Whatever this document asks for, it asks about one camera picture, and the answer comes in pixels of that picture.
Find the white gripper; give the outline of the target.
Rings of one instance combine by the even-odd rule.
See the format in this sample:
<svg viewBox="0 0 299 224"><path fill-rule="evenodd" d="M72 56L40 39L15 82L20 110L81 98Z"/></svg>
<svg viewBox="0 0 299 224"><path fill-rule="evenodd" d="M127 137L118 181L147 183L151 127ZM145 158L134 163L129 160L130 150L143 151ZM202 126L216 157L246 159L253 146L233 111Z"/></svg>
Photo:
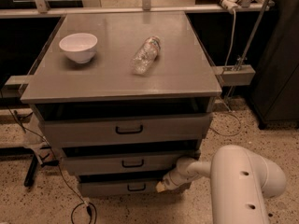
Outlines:
<svg viewBox="0 0 299 224"><path fill-rule="evenodd" d="M200 178L199 174L182 175L177 169L173 169L163 177L162 182L157 183L156 191L160 193L167 190L178 189L179 187L191 183L198 178Z"/></svg>

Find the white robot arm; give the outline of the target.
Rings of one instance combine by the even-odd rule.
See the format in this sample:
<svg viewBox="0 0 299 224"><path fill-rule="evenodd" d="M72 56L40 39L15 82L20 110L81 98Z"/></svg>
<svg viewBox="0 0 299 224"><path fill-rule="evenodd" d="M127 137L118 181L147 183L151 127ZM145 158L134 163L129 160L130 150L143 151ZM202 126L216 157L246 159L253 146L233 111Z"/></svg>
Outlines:
<svg viewBox="0 0 299 224"><path fill-rule="evenodd" d="M264 200L281 195L287 185L276 163L228 145L219 148L211 161L178 159L156 190L174 190L203 176L210 179L213 224L269 224Z"/></svg>

